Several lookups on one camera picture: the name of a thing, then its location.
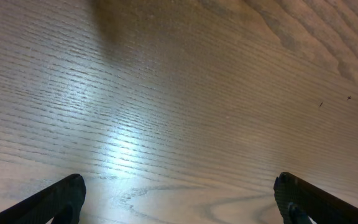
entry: black object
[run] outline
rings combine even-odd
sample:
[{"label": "black object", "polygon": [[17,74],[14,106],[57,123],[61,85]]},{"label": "black object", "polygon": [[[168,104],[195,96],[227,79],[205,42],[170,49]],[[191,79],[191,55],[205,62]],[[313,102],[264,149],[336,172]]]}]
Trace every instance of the black object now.
[{"label": "black object", "polygon": [[293,174],[282,172],[273,188],[284,224],[358,223],[358,208]]},{"label": "black object", "polygon": [[0,213],[0,224],[78,224],[86,188],[80,174],[72,174]]}]

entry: wood grain pattern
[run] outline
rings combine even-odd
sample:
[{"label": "wood grain pattern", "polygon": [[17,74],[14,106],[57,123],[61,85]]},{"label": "wood grain pattern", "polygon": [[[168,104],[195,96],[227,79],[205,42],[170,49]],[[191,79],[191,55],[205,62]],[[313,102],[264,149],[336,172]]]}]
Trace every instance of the wood grain pattern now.
[{"label": "wood grain pattern", "polygon": [[0,1],[0,211],[282,223],[285,170],[358,206],[358,1]]}]

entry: wooden surface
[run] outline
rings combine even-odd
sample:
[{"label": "wooden surface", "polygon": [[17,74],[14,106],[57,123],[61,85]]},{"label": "wooden surface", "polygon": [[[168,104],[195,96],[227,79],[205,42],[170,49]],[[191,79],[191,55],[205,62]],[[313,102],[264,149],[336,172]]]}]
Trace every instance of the wooden surface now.
[{"label": "wooden surface", "polygon": [[282,223],[285,170],[358,206],[358,1],[0,0],[0,211]]}]

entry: wooden table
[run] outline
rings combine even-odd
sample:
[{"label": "wooden table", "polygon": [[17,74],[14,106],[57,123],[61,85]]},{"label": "wooden table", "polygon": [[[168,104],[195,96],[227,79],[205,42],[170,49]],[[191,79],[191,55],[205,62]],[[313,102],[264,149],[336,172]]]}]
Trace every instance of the wooden table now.
[{"label": "wooden table", "polygon": [[358,1],[0,0],[0,211],[282,223],[285,170],[358,207]]}]

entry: brown wood surface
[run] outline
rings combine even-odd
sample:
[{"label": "brown wood surface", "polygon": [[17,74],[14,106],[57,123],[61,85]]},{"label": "brown wood surface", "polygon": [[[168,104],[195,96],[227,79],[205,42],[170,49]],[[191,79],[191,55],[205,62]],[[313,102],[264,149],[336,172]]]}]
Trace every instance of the brown wood surface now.
[{"label": "brown wood surface", "polygon": [[358,0],[0,0],[0,211],[282,223],[285,170],[358,206]]}]

